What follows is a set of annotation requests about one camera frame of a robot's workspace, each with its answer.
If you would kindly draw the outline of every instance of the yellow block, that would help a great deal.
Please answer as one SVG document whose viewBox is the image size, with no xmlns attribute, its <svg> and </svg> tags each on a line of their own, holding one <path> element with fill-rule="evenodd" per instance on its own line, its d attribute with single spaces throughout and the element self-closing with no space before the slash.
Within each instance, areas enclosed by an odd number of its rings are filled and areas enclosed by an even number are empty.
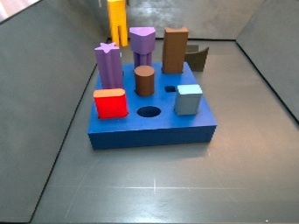
<svg viewBox="0 0 299 224">
<path fill-rule="evenodd" d="M 112 42 L 127 46 L 127 3 L 126 0 L 107 0 Z"/>
</svg>

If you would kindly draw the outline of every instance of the brown rectangular prism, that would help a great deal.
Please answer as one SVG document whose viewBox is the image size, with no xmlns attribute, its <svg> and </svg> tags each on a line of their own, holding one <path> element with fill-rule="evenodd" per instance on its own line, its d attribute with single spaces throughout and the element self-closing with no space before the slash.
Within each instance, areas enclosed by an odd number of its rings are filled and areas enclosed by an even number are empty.
<svg viewBox="0 0 299 224">
<path fill-rule="evenodd" d="M 185 54 L 189 41 L 189 29 L 179 30 L 165 27 L 163 36 L 163 73 L 181 74 L 183 72 Z"/>
</svg>

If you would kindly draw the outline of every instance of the gray wall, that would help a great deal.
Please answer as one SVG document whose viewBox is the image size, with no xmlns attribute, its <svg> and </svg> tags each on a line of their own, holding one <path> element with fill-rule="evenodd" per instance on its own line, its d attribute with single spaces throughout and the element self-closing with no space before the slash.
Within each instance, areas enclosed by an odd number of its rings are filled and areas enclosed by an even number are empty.
<svg viewBox="0 0 299 224">
<path fill-rule="evenodd" d="M 266 0 L 238 43 L 299 120 L 299 1 Z"/>
<path fill-rule="evenodd" d="M 0 25 L 0 221 L 30 221 L 96 65 L 98 0 L 44 0 Z"/>
<path fill-rule="evenodd" d="M 191 39 L 237 39 L 265 0 L 130 0 L 128 26 L 154 26 L 157 36 L 165 27 L 190 29 Z M 103 30 L 110 35 L 107 0 L 102 0 Z"/>
</svg>

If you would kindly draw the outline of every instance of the shape sorter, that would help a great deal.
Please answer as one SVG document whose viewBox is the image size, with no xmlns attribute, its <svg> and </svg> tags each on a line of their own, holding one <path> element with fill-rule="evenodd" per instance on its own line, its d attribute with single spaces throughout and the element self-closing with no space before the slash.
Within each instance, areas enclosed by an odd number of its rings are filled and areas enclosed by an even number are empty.
<svg viewBox="0 0 299 224">
<path fill-rule="evenodd" d="M 135 65 L 123 65 L 128 115 L 99 119 L 94 102 L 88 124 L 88 138 L 95 150 L 136 146 L 206 143 L 218 127 L 205 95 L 197 115 L 177 115 L 174 110 L 179 85 L 198 84 L 189 64 L 183 73 L 163 73 L 163 63 L 153 64 L 154 94 L 136 94 Z M 102 89 L 98 77 L 96 89 Z"/>
</svg>

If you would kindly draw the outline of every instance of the dark brown block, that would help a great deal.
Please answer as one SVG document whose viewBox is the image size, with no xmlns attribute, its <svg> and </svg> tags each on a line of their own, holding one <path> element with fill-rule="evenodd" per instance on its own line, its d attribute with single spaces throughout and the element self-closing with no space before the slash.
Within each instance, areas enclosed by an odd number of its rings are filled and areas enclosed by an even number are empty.
<svg viewBox="0 0 299 224">
<path fill-rule="evenodd" d="M 210 52 L 209 47 L 199 52 L 198 45 L 187 45 L 185 61 L 189 63 L 190 68 L 194 72 L 203 72 L 209 52 Z"/>
<path fill-rule="evenodd" d="M 155 93 L 155 69 L 151 66 L 139 66 L 135 69 L 135 92 L 140 96 Z"/>
<path fill-rule="evenodd" d="M 189 29 L 181 30 L 165 27 L 163 36 L 163 73 L 181 74 L 183 72 L 185 54 L 189 41 Z"/>
</svg>

